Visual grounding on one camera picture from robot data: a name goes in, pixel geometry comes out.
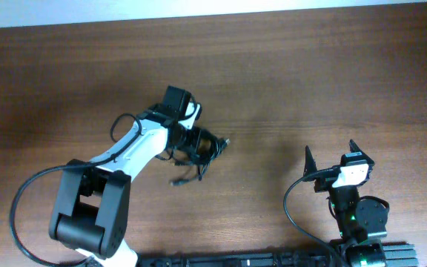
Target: wire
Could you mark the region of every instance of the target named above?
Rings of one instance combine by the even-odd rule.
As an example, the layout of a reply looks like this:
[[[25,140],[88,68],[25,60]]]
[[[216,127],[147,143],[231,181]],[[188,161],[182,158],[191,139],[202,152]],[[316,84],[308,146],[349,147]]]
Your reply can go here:
[[[201,138],[207,139],[211,142],[211,146],[208,150],[208,153],[198,154],[194,158],[192,157],[192,155],[190,155],[191,160],[189,161],[178,160],[172,156],[172,158],[174,159],[175,166],[196,165],[197,175],[189,179],[186,179],[186,178],[175,179],[174,181],[171,181],[172,186],[185,185],[186,183],[194,181],[195,179],[202,181],[202,178],[207,173],[207,170],[210,167],[211,162],[214,159],[216,159],[225,150],[225,148],[228,146],[228,143],[230,142],[229,139],[217,138],[210,131],[206,129],[200,129],[199,135]]]
[[[382,204],[385,207],[386,213],[388,213],[390,211],[390,204],[388,202],[386,202],[385,200],[382,200],[379,197],[363,196],[363,197],[360,197],[360,200],[375,200],[375,201],[377,201],[378,203]]]
[[[11,235],[13,237],[14,243],[16,244],[16,246],[19,248],[19,250],[22,252],[22,254],[24,254],[26,257],[28,257],[29,259],[31,259],[32,261],[41,264],[43,266],[49,266],[49,267],[72,267],[72,266],[82,266],[85,265],[87,263],[92,262],[94,259],[93,257],[87,257],[77,263],[52,263],[52,262],[48,262],[46,260],[42,260],[39,257],[37,257],[35,254],[33,254],[32,252],[29,251],[29,249],[27,249],[23,244],[22,241],[19,239],[19,235],[17,234],[17,230],[16,230],[16,209],[17,209],[17,205],[19,203],[19,200],[21,199],[22,193],[24,192],[24,190],[26,190],[26,188],[32,184],[34,181],[36,181],[38,178],[43,177],[46,174],[52,173],[54,171],[63,171],[63,170],[68,170],[68,169],[77,169],[77,168],[93,168],[96,166],[100,166],[100,165],[104,165],[112,160],[115,160],[115,158],[117,158],[117,156],[119,156],[121,153],[123,153],[123,151],[125,151],[131,144],[133,144],[133,142],[139,137],[139,135],[141,134],[141,130],[142,130],[142,126],[141,126],[141,122],[139,121],[138,118],[136,118],[134,115],[129,114],[129,113],[124,113],[120,116],[118,116],[118,118],[116,118],[115,122],[113,123],[113,126],[111,127],[110,130],[110,137],[112,139],[113,138],[113,130],[116,126],[116,124],[118,123],[118,121],[123,117],[123,116],[131,116],[134,118],[136,124],[138,125],[138,131],[136,132],[136,134],[134,135],[134,137],[128,141],[126,143],[125,146],[123,146],[119,151],[117,151],[114,154],[111,154],[107,159],[103,159],[102,161],[99,162],[90,162],[90,163],[86,163],[86,164],[81,164],[81,165],[60,165],[60,166],[56,166],[56,167],[52,167],[52,168],[47,168],[43,171],[38,172],[37,174],[32,175],[31,178],[27,179],[18,189],[18,191],[16,192],[16,195],[14,196],[13,202],[11,204],[11,209],[10,209],[10,213],[9,213],[9,225],[10,225],[10,231],[11,231]]]
[[[337,218],[335,217],[334,209],[332,208],[331,197],[327,197],[326,199],[328,200],[329,212],[331,213],[332,217],[337,220]]]
[[[171,159],[173,158],[173,156],[174,156],[174,149],[172,149],[170,153],[168,152],[168,154],[169,154],[169,157],[168,157],[168,158],[164,158],[164,157],[163,157],[163,156],[161,156],[161,155],[156,155],[156,156],[154,156],[154,157],[155,157],[155,158],[157,158],[157,159],[160,159],[160,160],[162,160],[162,161],[168,161],[168,160],[171,160]]]
[[[326,172],[328,172],[328,171],[330,171],[331,169],[329,168],[329,169],[323,169],[323,170],[320,170],[320,171],[316,171],[316,172],[313,172],[313,173],[311,173],[311,174],[308,174],[308,175],[306,175],[306,176],[303,176],[303,177],[301,177],[301,178],[299,178],[296,182],[294,182],[289,188],[288,188],[288,190],[286,191],[286,193],[285,193],[285,196],[284,196],[284,199],[283,199],[283,201],[282,201],[282,205],[283,205],[283,208],[285,209],[285,213],[286,213],[286,216],[288,217],[288,219],[291,221],[291,223],[293,224],[293,226],[299,231],[299,232],[301,232],[301,233],[303,233],[305,236],[307,236],[307,237],[309,237],[309,238],[311,238],[312,240],[314,240],[314,241],[316,241],[317,243],[319,243],[323,248],[325,248],[326,250],[328,250],[329,251],[329,253],[331,253],[332,255],[334,255],[334,257],[336,257],[336,259],[341,263],[341,266],[346,266],[346,267],[348,267],[348,264],[347,264],[347,262],[346,261],[344,261],[344,259],[337,253],[337,251],[334,249],[334,248],[332,248],[332,246],[331,245],[329,245],[329,244],[327,244],[326,242],[324,242],[324,241],[322,241],[321,239],[319,239],[318,237],[315,237],[314,235],[312,235],[312,234],[309,234],[307,231],[305,231],[304,229],[302,229],[302,228],[300,228],[297,224],[296,224],[296,222],[294,222],[294,220],[293,220],[293,218],[291,217],[291,215],[289,214],[289,211],[288,211],[288,196],[289,196],[289,193],[293,190],[293,188],[294,187],[296,187],[296,185],[298,185],[300,182],[302,182],[302,181],[304,181],[304,180],[307,180],[307,179],[310,179],[310,178],[313,178],[313,177],[317,177],[318,175],[320,175],[320,174],[324,174],[324,173],[326,173]]]
[[[351,237],[345,242],[344,246],[341,248],[340,255],[342,257],[345,257],[347,249],[352,247],[353,245],[357,245],[357,240],[354,237]]]

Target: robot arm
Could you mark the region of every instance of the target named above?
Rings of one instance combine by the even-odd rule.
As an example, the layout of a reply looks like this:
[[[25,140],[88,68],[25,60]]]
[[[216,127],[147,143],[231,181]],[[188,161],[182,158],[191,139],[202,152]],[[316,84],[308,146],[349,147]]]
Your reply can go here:
[[[354,140],[350,140],[350,153],[342,155],[339,165],[318,171],[311,150],[305,147],[304,176],[295,182],[284,198],[284,209],[289,220],[302,233],[291,218],[286,200],[299,182],[314,181],[316,193],[329,192],[329,211],[339,226],[341,240],[333,240],[332,247],[307,234],[334,255],[339,266],[385,266],[387,254],[381,239],[386,237],[389,204],[378,197],[359,196],[358,188],[364,185],[375,165]]]
[[[89,162],[77,159],[68,164],[48,168],[34,174],[21,185],[10,210],[10,230],[16,246],[36,263],[45,266],[70,266],[39,259],[21,242],[16,233],[16,207],[22,192],[30,183],[53,171],[63,171],[56,202],[49,224],[49,236],[65,246],[91,256],[103,266],[135,266],[137,256],[123,240],[128,223],[130,184],[153,158],[164,150],[171,150],[168,159],[175,165],[196,165],[198,175],[181,179],[171,185],[183,185],[201,180],[211,161],[228,145],[205,129],[193,126],[202,107],[187,91],[168,87],[162,103],[149,107],[134,116],[133,127],[116,144]],[[201,141],[210,141],[209,149],[199,149]],[[173,157],[174,151],[183,151],[188,161]],[[101,196],[99,207],[83,202],[81,196]],[[94,264],[84,260],[77,264]]]
[[[193,122],[200,111],[200,104],[194,107],[194,103],[189,103],[187,114],[193,114],[189,119],[179,122],[186,129],[192,128]],[[134,181],[138,173],[146,166],[146,164],[157,154],[164,151],[168,145],[169,130],[163,127],[160,123],[151,121],[149,119],[142,119],[141,134],[135,141],[118,156],[116,161],[110,161],[104,165],[97,166],[96,168],[107,171],[122,171],[131,177],[131,182]],[[116,153],[122,149],[138,132],[139,126],[134,122],[133,127],[109,150],[105,153],[92,158],[91,162],[101,162],[107,159],[111,154]],[[118,238],[121,238],[122,232],[119,232]],[[114,252],[113,256],[109,258],[97,257],[93,251],[87,251],[83,248],[76,249],[79,253],[93,257],[100,265],[104,267],[118,267],[130,266],[134,267],[138,260],[136,252],[129,248],[125,240],[122,240],[119,247]]]

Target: wooden table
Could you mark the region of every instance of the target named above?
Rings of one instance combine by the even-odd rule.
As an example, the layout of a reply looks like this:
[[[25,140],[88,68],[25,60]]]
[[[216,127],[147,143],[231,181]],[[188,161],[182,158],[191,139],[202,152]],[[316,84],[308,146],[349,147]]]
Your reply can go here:
[[[377,163],[360,193],[391,203],[386,241],[416,244],[427,265],[427,4],[404,4],[0,29],[0,266],[33,266],[8,228],[23,181],[108,149],[116,116],[161,101],[167,85],[191,91],[199,124],[231,145],[202,182],[172,188],[187,170],[158,160],[138,175],[125,236],[136,251],[310,244],[283,194],[306,145],[326,168],[352,138]],[[17,214],[23,242],[53,261],[80,258],[47,234],[59,179],[34,183]],[[330,240],[326,197],[305,183],[290,209]]]

